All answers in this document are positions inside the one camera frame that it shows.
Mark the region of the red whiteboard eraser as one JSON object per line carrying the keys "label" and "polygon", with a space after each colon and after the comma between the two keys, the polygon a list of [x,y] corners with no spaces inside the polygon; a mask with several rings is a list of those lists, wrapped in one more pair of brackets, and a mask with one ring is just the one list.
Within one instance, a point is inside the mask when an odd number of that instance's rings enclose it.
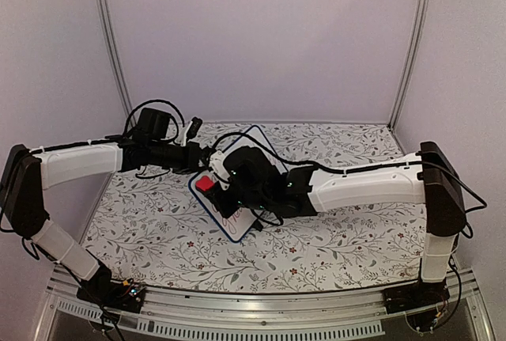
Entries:
{"label": "red whiteboard eraser", "polygon": [[195,188],[201,193],[207,192],[213,189],[215,183],[208,176],[203,176],[195,183]]}

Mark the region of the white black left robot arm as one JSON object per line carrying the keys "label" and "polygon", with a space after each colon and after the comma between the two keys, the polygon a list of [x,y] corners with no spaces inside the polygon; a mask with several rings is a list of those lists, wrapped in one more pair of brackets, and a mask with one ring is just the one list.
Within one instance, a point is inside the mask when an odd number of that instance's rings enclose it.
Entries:
{"label": "white black left robot arm", "polygon": [[202,149],[194,137],[202,121],[194,117],[180,123],[176,135],[167,136],[172,115],[143,108],[138,124],[121,135],[30,150],[11,148],[1,178],[1,216],[9,231],[31,241],[79,279],[100,304],[118,296],[117,287],[104,275],[110,271],[50,219],[43,193],[56,185],[87,176],[129,172],[156,166],[177,174],[202,169]]}

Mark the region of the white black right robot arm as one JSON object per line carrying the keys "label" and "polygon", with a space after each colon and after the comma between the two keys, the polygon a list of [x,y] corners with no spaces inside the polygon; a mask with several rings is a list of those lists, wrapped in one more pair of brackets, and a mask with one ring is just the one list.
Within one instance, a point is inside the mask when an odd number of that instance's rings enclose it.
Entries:
{"label": "white black right robot arm", "polygon": [[268,154],[263,146],[216,152],[208,163],[215,177],[200,178],[195,188],[224,218],[241,208],[285,219],[344,206],[423,204],[426,235],[420,280],[408,295],[416,306],[425,306],[438,295],[455,239],[466,226],[466,210],[463,183],[436,143],[423,142],[416,153],[386,164],[347,169],[294,161],[292,169],[280,172]]}

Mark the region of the blue framed whiteboard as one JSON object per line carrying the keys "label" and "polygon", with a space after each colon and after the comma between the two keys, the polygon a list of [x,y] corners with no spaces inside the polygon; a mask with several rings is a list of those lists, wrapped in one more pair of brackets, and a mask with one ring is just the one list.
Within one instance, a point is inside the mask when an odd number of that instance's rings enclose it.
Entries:
{"label": "blue framed whiteboard", "polygon": [[[245,133],[246,135],[251,136],[254,141],[250,140],[244,135],[232,137],[232,143],[229,146],[226,146],[223,150],[217,151],[223,152],[227,157],[230,153],[243,146],[259,147],[259,145],[256,143],[258,142],[261,145],[265,146],[272,153],[276,153],[273,145],[268,140],[267,136],[259,125],[251,125],[247,129],[240,130],[240,133]],[[210,177],[215,183],[214,186],[220,186],[217,178],[213,175],[211,170],[207,169],[204,172],[197,173],[190,179],[190,182],[188,183],[190,192],[197,199],[198,203],[203,207],[203,209],[208,213],[208,215],[218,225],[219,229],[232,243],[239,243],[250,230],[263,230],[264,225],[266,224],[267,214],[263,213],[261,210],[257,210],[257,215],[254,215],[247,208],[237,207],[236,211],[227,218],[215,211],[212,204],[205,197],[205,192],[201,193],[195,188],[195,183],[203,176]]]}

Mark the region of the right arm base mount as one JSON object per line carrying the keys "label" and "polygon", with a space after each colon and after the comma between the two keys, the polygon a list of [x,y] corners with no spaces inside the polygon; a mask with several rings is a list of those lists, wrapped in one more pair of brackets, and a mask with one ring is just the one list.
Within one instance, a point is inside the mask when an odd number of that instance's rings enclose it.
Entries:
{"label": "right arm base mount", "polygon": [[446,279],[435,283],[418,279],[408,285],[386,288],[382,297],[387,313],[392,314],[445,302],[450,294]]}

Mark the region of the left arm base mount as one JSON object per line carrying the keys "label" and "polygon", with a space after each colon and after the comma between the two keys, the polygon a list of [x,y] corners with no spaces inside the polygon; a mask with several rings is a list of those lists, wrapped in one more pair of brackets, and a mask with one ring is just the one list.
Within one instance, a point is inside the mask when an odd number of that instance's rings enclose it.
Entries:
{"label": "left arm base mount", "polygon": [[145,300],[146,285],[132,278],[115,281],[108,267],[100,265],[90,280],[81,280],[77,299],[109,309],[140,313]]}

